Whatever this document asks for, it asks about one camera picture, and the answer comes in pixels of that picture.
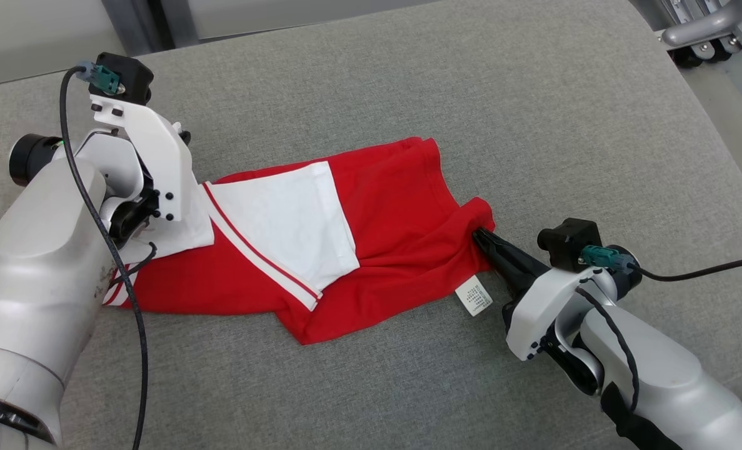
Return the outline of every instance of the caster wheel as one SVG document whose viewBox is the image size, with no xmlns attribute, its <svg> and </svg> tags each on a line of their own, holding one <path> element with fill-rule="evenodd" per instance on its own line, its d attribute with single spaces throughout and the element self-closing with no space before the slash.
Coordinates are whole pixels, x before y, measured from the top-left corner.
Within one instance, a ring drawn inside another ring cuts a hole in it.
<svg viewBox="0 0 742 450">
<path fill-rule="evenodd" d="M 680 69 L 693 69 L 701 66 L 702 60 L 700 57 L 693 53 L 690 47 L 682 47 L 668 51 L 668 55 L 676 63 L 677 68 Z"/>
<path fill-rule="evenodd" d="M 708 63 L 720 63 L 721 61 L 725 61 L 731 58 L 731 53 L 723 48 L 723 44 L 720 42 L 719 39 L 710 41 L 710 44 L 713 46 L 714 51 L 716 51 L 716 55 L 714 55 L 712 59 L 708 59 Z"/>
</svg>

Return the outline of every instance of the clothing label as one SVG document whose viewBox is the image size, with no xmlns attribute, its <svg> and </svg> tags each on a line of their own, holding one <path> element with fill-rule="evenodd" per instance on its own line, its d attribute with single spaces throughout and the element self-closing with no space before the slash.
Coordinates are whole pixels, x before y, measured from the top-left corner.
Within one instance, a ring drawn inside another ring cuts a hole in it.
<svg viewBox="0 0 742 450">
<path fill-rule="evenodd" d="M 471 317 L 481 313 L 482 310 L 493 304 L 490 294 L 485 291 L 479 279 L 471 276 L 468 281 L 460 284 L 456 289 L 459 301 L 465 305 L 465 309 L 471 313 Z"/>
</svg>

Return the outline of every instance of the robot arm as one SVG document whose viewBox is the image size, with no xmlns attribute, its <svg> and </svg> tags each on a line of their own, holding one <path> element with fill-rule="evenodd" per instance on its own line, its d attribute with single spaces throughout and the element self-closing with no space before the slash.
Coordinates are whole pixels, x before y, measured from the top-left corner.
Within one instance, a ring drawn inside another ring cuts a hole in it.
<svg viewBox="0 0 742 450">
<path fill-rule="evenodd" d="M 189 134 L 145 106 L 153 74 L 128 57 L 102 59 L 121 89 L 91 86 L 94 117 L 107 127 L 74 146 L 74 160 L 122 248 L 149 220 L 185 220 L 196 182 Z M 11 151 L 11 176 L 26 188 L 0 220 L 2 450 L 62 446 L 59 404 L 113 278 L 60 146 L 59 137 L 29 134 Z"/>
<path fill-rule="evenodd" d="M 548 353 L 580 391 L 602 397 L 619 435 L 641 449 L 742 450 L 742 402 L 708 376 L 693 353 L 617 307 L 640 283 L 640 273 L 589 266 L 580 258 L 586 246 L 601 245 L 593 222 L 567 219 L 540 233 L 552 268 L 490 231 L 475 231 L 474 241 L 513 293 L 503 315 L 507 344 L 519 359 Z M 633 260 L 621 247 L 611 250 Z M 628 343 L 638 369 L 634 412 L 628 408 L 634 389 L 627 357 L 578 288 L 599 302 Z"/>
</svg>

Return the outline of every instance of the gray fabric surface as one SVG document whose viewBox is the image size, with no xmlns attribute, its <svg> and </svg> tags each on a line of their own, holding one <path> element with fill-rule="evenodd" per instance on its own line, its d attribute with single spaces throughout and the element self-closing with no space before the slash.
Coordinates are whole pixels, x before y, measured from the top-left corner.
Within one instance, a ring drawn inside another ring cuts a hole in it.
<svg viewBox="0 0 742 450">
<path fill-rule="evenodd" d="M 434 137 L 461 202 L 493 206 L 533 254 L 565 217 L 599 222 L 657 273 L 742 257 L 742 176 L 628 2 L 437 2 L 147 56 L 151 106 L 193 132 L 199 179 Z M 7 153 L 59 133 L 60 75 L 0 86 Z M 93 125 L 74 83 L 71 134 Z M 631 448 L 547 357 L 520 362 L 499 305 L 456 298 L 301 347 L 272 314 L 147 314 L 142 448 Z M 646 281 L 623 307 L 696 353 L 742 396 L 742 269 Z M 63 402 L 73 448 L 128 448 L 139 349 L 105 310 Z"/>
</svg>

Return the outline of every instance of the green connector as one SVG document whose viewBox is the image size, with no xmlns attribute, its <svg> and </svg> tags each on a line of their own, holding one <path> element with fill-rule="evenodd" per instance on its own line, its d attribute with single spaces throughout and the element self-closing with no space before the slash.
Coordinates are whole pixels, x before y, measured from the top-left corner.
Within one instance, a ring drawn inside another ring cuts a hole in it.
<svg viewBox="0 0 742 450">
<path fill-rule="evenodd" d="M 621 254 L 614 248 L 598 247 L 588 245 L 582 248 L 580 256 L 585 264 L 596 268 L 608 268 L 623 273 L 630 273 L 631 268 L 628 266 L 634 263 L 634 258 L 629 254 Z"/>
<path fill-rule="evenodd" d="M 85 68 L 85 71 L 78 72 L 76 74 L 77 78 L 101 89 L 107 95 L 123 93 L 124 89 L 123 85 L 120 84 L 120 77 L 110 69 L 89 61 L 82 61 L 79 66 Z"/>
</svg>

